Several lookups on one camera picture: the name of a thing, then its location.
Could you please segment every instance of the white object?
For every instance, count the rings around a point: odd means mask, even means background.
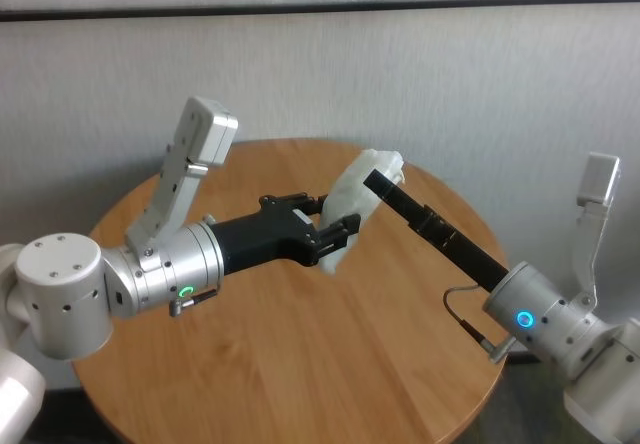
[[[324,229],[349,214],[360,214],[362,229],[366,220],[382,202],[363,184],[364,180],[371,171],[377,169],[394,184],[404,182],[403,165],[402,156],[397,151],[376,151],[375,149],[362,151],[331,188],[322,207],[319,228]],[[320,259],[320,269],[327,274],[335,274],[336,266],[354,246],[357,239],[357,234],[349,236],[346,247]]]
[[[0,348],[0,442],[21,442],[40,411],[45,387],[35,367]]]

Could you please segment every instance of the white bracket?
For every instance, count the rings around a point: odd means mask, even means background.
[[[618,157],[589,154],[577,196],[577,204],[583,208],[583,212],[578,218],[572,257],[580,286],[580,292],[572,302],[589,311],[595,309],[598,303],[595,260],[619,178]]]
[[[202,179],[210,166],[224,163],[237,129],[238,120],[217,102],[187,101],[151,203],[127,229],[127,245],[143,271],[161,266],[158,245],[182,227]]]

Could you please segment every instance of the cable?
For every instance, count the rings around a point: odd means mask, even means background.
[[[458,316],[458,314],[456,314],[456,312],[449,305],[449,294],[452,294],[454,292],[460,292],[460,291],[475,291],[478,288],[480,288],[480,286],[476,284],[474,286],[450,287],[449,289],[444,291],[444,294],[442,295],[442,303],[444,304],[444,307],[447,310],[447,312],[451,314],[451,316],[453,316],[453,318],[459,323],[461,323],[464,319]]]
[[[480,344],[480,346],[482,346],[485,351],[491,352],[492,348],[494,347],[493,344],[489,342],[484,334],[478,331],[466,320],[462,319],[449,305],[449,294],[452,294],[454,292],[475,291],[479,288],[480,286],[478,284],[474,286],[450,287],[449,289],[444,291],[444,294],[442,295],[442,303],[444,304],[447,312],[451,314],[451,316],[458,322],[458,324],[460,324],[460,326],[462,326],[465,331],[467,331],[467,334],[469,334],[478,344]]]

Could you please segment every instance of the silver cylindrical joint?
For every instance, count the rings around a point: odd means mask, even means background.
[[[173,297],[187,297],[220,286],[224,276],[222,251],[208,226],[191,224],[163,246],[175,279]]]
[[[38,348],[55,359],[100,349],[112,325],[100,246],[79,234],[54,234],[22,249],[15,265]]]
[[[581,372],[606,344],[609,327],[573,306],[533,266],[516,266],[493,290],[484,310],[540,359],[568,378]]]
[[[222,251],[206,224],[179,229],[157,252],[161,266],[145,272],[127,247],[103,250],[113,315],[131,317],[176,298],[220,287]]]
[[[0,442],[18,444],[42,406],[46,383],[27,361],[0,349]]]

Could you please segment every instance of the black cable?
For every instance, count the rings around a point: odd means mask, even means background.
[[[454,292],[475,291],[477,289],[480,289],[480,286],[478,284],[474,286],[450,287],[449,289],[444,291],[444,294],[442,295],[442,303],[444,304],[444,308],[449,314],[451,314],[456,322],[460,324],[460,326],[462,326],[462,328],[467,331],[467,334],[469,334],[478,344],[482,345],[484,349],[485,346],[483,345],[483,342],[487,343],[488,339],[484,336],[484,334],[473,327],[473,325],[471,325],[468,321],[461,318],[449,305],[450,294]]]

